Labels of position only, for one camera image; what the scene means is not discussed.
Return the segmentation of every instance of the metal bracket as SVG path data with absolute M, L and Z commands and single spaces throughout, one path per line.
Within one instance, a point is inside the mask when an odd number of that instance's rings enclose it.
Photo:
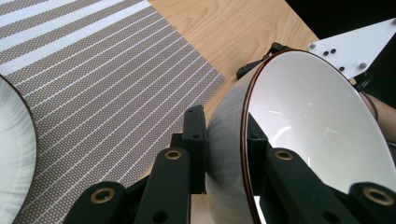
M 350 79 L 370 67 L 395 33 L 396 19 L 391 19 L 310 43 L 308 51 Z
M 268 50 L 268 52 L 264 56 L 262 56 L 262 58 L 260 60 L 254 62 L 254 63 L 248 63 L 247 65 L 239 68 L 238 71 L 236 71 L 236 79 L 239 80 L 241 77 L 243 77 L 248 72 L 250 72 L 251 69 L 256 67 L 259 63 L 264 62 L 264 60 L 269 58 L 271 55 L 276 54 L 276 53 L 278 53 L 282 50 L 286 50 L 286 49 L 290 49 L 290 48 L 288 46 L 283 46 L 279 43 L 274 42 L 271 45 L 271 48 Z

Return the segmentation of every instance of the black screw hole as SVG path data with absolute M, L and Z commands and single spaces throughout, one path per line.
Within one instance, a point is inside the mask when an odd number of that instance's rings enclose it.
M 373 198 L 378 199 L 379 201 L 386 201 L 386 200 L 388 199 L 387 197 L 385 197 L 384 194 L 378 193 L 378 192 L 376 192 L 376 191 L 371 191 L 371 192 L 370 192 L 370 195 L 371 195 Z
M 165 212 L 158 212 L 152 217 L 155 223 L 164 223 L 166 219 L 168 219 L 168 214 Z
M 336 214 L 328 212 L 328 211 L 324 211 L 322 216 L 324 217 L 324 219 L 328 220 L 331 223 L 340 223 L 341 222 L 340 218 Z
M 288 159 L 290 157 L 290 154 L 287 152 L 279 152 L 278 154 L 281 158 L 283 159 Z
M 169 152 L 169 153 L 168 153 L 168 156 L 169 156 L 170 158 L 176 158 L 176 157 L 178 157 L 178 153 L 177 153 L 177 152 Z
M 98 194 L 96 194 L 96 200 L 104 200 L 106 199 L 108 196 L 110 196 L 110 191 L 108 190 L 104 190 L 102 192 L 99 192 Z

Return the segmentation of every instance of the gray placemat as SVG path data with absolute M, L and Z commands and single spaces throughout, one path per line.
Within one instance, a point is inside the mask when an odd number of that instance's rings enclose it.
M 141 0 L 0 1 L 0 50 L 40 144 L 16 223 L 62 222 L 100 181 L 132 185 L 224 80 Z

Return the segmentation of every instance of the table surface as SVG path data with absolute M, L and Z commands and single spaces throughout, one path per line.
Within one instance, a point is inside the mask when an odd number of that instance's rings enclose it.
M 150 0 L 203 57 L 226 77 L 205 104 L 208 122 L 235 72 L 259 60 L 273 42 L 295 49 L 318 38 L 283 0 Z M 205 196 L 192 195 L 191 223 L 213 223 Z

